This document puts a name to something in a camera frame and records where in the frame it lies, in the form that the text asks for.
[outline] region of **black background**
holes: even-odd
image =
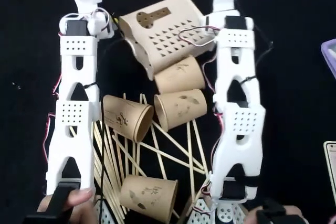
[[[103,6],[119,16],[158,1],[103,0]],[[204,14],[212,9],[212,0],[193,1]],[[336,82],[320,45],[336,35],[334,0],[239,2],[275,45],[257,69],[261,102],[266,108],[264,160],[258,198],[249,206],[272,197],[297,205],[311,223],[326,223],[336,212],[323,152],[323,142],[334,140]],[[51,90],[60,72],[58,22],[77,9],[73,0],[0,0],[0,6],[0,222],[20,223],[37,208],[45,191],[47,164],[42,140],[47,113],[55,109]],[[99,56],[109,43],[100,42]],[[257,33],[256,55],[266,47]],[[202,63],[211,55],[200,56],[198,61]],[[215,65],[207,68],[212,81],[215,72]],[[126,92],[130,100],[138,100],[142,92],[152,103],[156,93],[154,83],[125,43],[109,50],[98,78],[105,94],[122,96]],[[205,95],[210,108],[209,89]],[[209,160],[219,127],[210,110],[197,123]],[[186,147],[185,126],[170,133]],[[157,135],[162,150],[187,161]],[[152,145],[150,141],[149,135],[145,142]],[[166,159],[164,164],[168,178],[180,180],[175,209],[181,212],[190,194],[188,169]],[[143,148],[141,166],[148,176],[160,176],[156,155]],[[199,186],[203,177],[195,177]],[[126,222],[135,220],[152,221],[130,212]]]

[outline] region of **perforated plate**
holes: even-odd
[[[56,120],[63,125],[87,124],[89,120],[89,106],[87,101],[57,101]]]
[[[91,36],[61,36],[61,55],[96,56],[98,41]]]
[[[95,205],[95,210],[97,213],[97,220],[99,221],[99,210],[100,210],[100,201],[98,200],[97,204]],[[112,218],[112,215],[106,206],[105,202],[103,201],[103,211],[102,211],[102,217],[101,217],[101,223],[100,224],[114,224],[114,219]]]
[[[209,211],[205,201],[199,199],[195,205],[203,211]],[[221,203],[217,207],[218,220],[216,223],[244,224],[245,214],[237,204]],[[209,215],[201,215],[192,211],[187,224],[212,224]]]
[[[222,47],[255,49],[254,32],[251,30],[223,29],[216,40]]]

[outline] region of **wooden skewer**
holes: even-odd
[[[96,138],[96,141],[98,143],[98,148],[99,148],[99,151],[101,153],[101,145],[102,145],[102,139],[101,139],[101,135],[99,133],[99,129],[98,129],[98,126],[97,126],[97,123],[94,123],[95,127],[94,127],[94,136]],[[121,188],[121,185],[120,185],[120,178],[119,178],[119,171],[118,171],[118,166],[116,165],[117,164],[117,161],[116,161],[116,157],[115,157],[115,154],[114,154],[114,148],[113,148],[113,145],[112,145],[112,142],[110,144],[110,147],[111,147],[111,154],[112,154],[112,164],[113,164],[113,167],[114,167],[114,175],[115,175],[115,178],[116,178],[116,182],[117,182],[117,185],[119,187],[119,190]]]
[[[144,101],[144,103],[147,105],[147,99],[146,99],[146,96],[145,96],[145,95],[143,95],[143,101]],[[154,130],[153,124],[151,124],[150,127],[151,127],[151,131],[152,131],[152,136],[153,136],[154,146],[155,146],[155,148],[159,151],[159,150],[160,150],[160,149],[159,149],[159,144],[157,143],[156,134],[155,134],[155,130]],[[159,160],[159,165],[160,165],[160,169],[161,169],[162,177],[163,177],[164,179],[167,179],[167,174],[166,174],[166,171],[165,171],[164,166],[163,166],[162,157],[161,157],[161,155],[160,155],[159,152],[157,152],[156,154],[157,154],[157,156],[158,156],[157,158],[158,158],[158,160]]]
[[[209,182],[209,179],[208,178],[206,178],[205,179],[205,181],[204,181],[204,183],[203,183],[203,185],[200,187],[200,189],[199,189],[199,191],[198,191],[198,193],[196,194],[196,196],[195,196],[195,202],[197,202],[198,201],[198,199],[200,198],[200,196],[201,196],[201,194],[202,194],[202,187],[204,187],[206,184],[208,184],[208,182]],[[193,209],[193,206],[194,206],[195,204],[191,204],[190,205],[190,207],[189,207],[189,210],[188,210],[188,212],[187,212],[187,216],[189,216],[190,215],[190,212],[191,212],[191,210]]]
[[[140,100],[139,103],[142,104],[142,100],[143,100],[144,94],[140,94]],[[137,149],[136,149],[136,163],[140,166],[140,144],[137,143]],[[135,174],[138,176],[139,175],[139,171],[138,169],[135,170]]]
[[[94,168],[94,171],[95,171],[95,180],[97,181],[97,184],[98,184],[99,181],[100,181],[100,176],[99,176],[99,173],[98,173],[96,167]],[[104,191],[108,191],[108,190],[106,189],[106,186],[105,186],[105,185],[103,185],[103,190],[104,190]],[[114,216],[115,216],[115,218],[116,218],[118,224],[124,224],[124,221],[123,221],[123,219],[122,219],[121,216],[120,216],[120,212],[119,212],[118,210],[116,210],[117,206],[116,206],[114,200],[112,200],[112,197],[111,197],[110,195],[108,196],[108,195],[106,194],[105,199],[107,200],[107,203],[108,203],[109,206],[111,207],[111,209],[112,209],[112,211],[113,211],[113,213],[114,213]]]
[[[98,158],[98,155],[96,154],[95,155],[95,157],[94,157],[95,159],[94,159],[94,165],[95,165],[95,168],[97,169],[97,171],[98,171],[98,174],[101,176],[101,172],[102,172],[102,165],[101,165],[101,162],[100,162],[100,159]],[[124,208],[124,207],[122,207],[122,210],[120,209],[120,203],[119,203],[119,199],[118,199],[118,197],[117,197],[117,191],[118,191],[118,188],[117,187],[115,187],[115,186],[113,186],[109,181],[108,181],[108,179],[107,179],[107,175],[108,175],[108,173],[109,173],[109,170],[107,169],[107,172],[106,171],[104,171],[104,178],[103,178],[103,180],[104,180],[104,183],[103,183],[103,187],[104,187],[104,189],[105,189],[105,186],[107,187],[107,191],[106,191],[106,193],[104,193],[104,194],[106,194],[106,195],[110,195],[111,197],[112,197],[112,199],[115,201],[115,203],[116,203],[116,206],[117,206],[117,210],[118,211],[120,211],[120,216],[122,217],[122,219],[124,219],[125,218],[125,216],[124,216],[124,214],[123,214],[123,212],[122,212],[122,210],[126,213],[127,211],[126,211],[126,209]]]
[[[100,162],[100,159],[98,158],[98,156],[95,156],[95,162],[94,162],[94,167],[95,169],[97,169],[97,172],[98,172],[98,175],[99,175],[99,178],[98,178],[98,181],[100,183],[100,178],[101,178],[101,175],[102,175],[102,165],[101,165],[101,162]],[[114,201],[114,205],[116,207],[116,210],[119,212],[120,214],[120,217],[122,219],[125,218],[125,215],[124,213],[126,214],[127,211],[124,207],[121,207],[120,206],[120,202],[119,202],[119,198],[117,197],[117,191],[116,191],[116,188],[114,188],[111,183],[109,183],[108,179],[107,179],[107,173],[108,171],[104,171],[104,178],[103,178],[103,192],[104,192],[104,195],[108,195],[112,198],[112,200]]]
[[[128,153],[128,139],[124,137],[124,143],[125,143],[125,149]],[[128,164],[128,158],[125,157],[125,176],[129,175],[129,164]]]
[[[163,151],[157,150],[154,147],[151,147],[150,145],[147,145],[145,143],[141,142],[140,145],[143,146],[143,147],[145,147],[145,148],[147,148],[147,149],[149,149],[149,150],[151,150],[151,151],[154,151],[156,153],[160,153],[162,156],[164,156],[164,157],[166,157],[166,158],[168,158],[168,159],[170,159],[170,160],[172,160],[172,161],[174,161],[174,162],[176,162],[176,163],[178,163],[180,165],[183,165],[183,166],[189,168],[189,164],[187,164],[186,162],[183,162],[183,161],[177,159],[176,157],[173,157],[173,156],[171,156],[171,155],[169,155],[169,154],[167,154],[167,153],[165,153]],[[201,169],[199,169],[197,167],[193,167],[193,169],[194,169],[195,172],[198,172],[200,174],[205,174],[205,171],[203,171],[203,170],[201,170]]]
[[[171,137],[168,133],[166,133],[157,123],[155,123],[154,121],[152,121],[153,125],[162,132],[163,135],[165,135],[165,137],[168,138],[168,140],[170,140],[177,148],[179,148],[184,155],[186,155],[187,157],[189,157],[188,152],[173,138]],[[193,162],[195,163],[195,165],[197,165],[200,169],[204,170],[204,167],[200,164],[200,162],[198,162],[195,158],[193,158]]]
[[[190,173],[190,189],[191,189],[191,202],[195,203],[195,182],[194,182],[194,170],[193,170],[193,152],[191,146],[191,133],[190,122],[187,122],[187,138],[188,138],[188,152],[189,152],[189,173]]]
[[[110,128],[107,125],[106,125],[106,130],[107,130],[108,137],[111,136]],[[117,156],[118,156],[118,162],[119,162],[121,182],[123,183],[124,180],[125,180],[125,174],[124,174],[124,167],[122,165],[121,152],[120,152],[119,146],[116,146],[116,149],[117,149]]]
[[[200,155],[201,155],[202,165],[204,167],[205,175],[206,175],[206,177],[208,177],[209,176],[209,171],[208,171],[208,167],[207,167],[207,164],[206,164],[204,151],[203,151],[203,147],[202,147],[202,143],[201,143],[201,138],[200,138],[200,134],[198,132],[197,123],[196,123],[195,119],[193,120],[193,127],[194,127],[194,132],[195,132],[195,135],[196,135],[198,149],[199,149],[199,152],[200,152]]]
[[[121,148],[121,150],[125,153],[126,157],[131,161],[131,163],[139,170],[139,173],[142,176],[146,177],[146,174],[143,172],[143,170],[140,168],[140,166],[136,163],[136,161],[134,160],[134,158],[128,152],[126,152],[125,148],[122,146],[122,144],[116,138],[116,136],[113,135],[112,138],[114,139],[114,141],[116,142],[116,144],[119,145],[119,147]]]

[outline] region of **white 3d-printed bracket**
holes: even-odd
[[[80,188],[94,188],[91,133],[92,122],[98,120],[100,116],[99,89],[97,85],[85,89],[88,101],[71,101],[71,95],[77,83],[82,85],[95,83],[97,44],[98,39],[92,36],[60,38],[62,82],[59,85],[55,129],[48,155],[46,174],[48,195],[54,193],[69,157],[75,159],[79,169]],[[80,70],[76,67],[77,57],[83,57],[83,67]],[[70,134],[71,126],[77,130],[75,136]]]

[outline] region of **paper cup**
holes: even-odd
[[[164,131],[205,115],[207,110],[199,89],[155,95],[154,105]]]
[[[105,123],[120,135],[141,142],[152,123],[153,106],[111,95],[106,95],[103,102]]]
[[[205,88],[202,71],[193,56],[168,67],[154,78],[160,94]]]
[[[169,223],[177,180],[128,175],[121,187],[120,204],[163,223]]]

